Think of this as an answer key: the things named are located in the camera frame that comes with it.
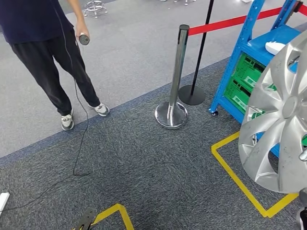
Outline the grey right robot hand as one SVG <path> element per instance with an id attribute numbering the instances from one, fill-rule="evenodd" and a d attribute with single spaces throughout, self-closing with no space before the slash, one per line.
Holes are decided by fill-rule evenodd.
<path id="1" fill-rule="evenodd" d="M 307 161 L 307 150 L 303 151 L 299 157 L 301 161 L 306 162 Z M 305 206 L 307 206 L 307 188 L 302 188 L 299 193 L 299 198 L 300 201 Z"/>

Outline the person's hand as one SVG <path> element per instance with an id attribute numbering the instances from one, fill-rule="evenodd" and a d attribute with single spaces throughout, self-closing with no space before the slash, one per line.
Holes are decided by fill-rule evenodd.
<path id="1" fill-rule="evenodd" d="M 90 37 L 89 32 L 84 19 L 77 19 L 76 21 L 76 30 L 76 37 L 79 38 L 81 35 L 86 35 L 88 38 Z"/>

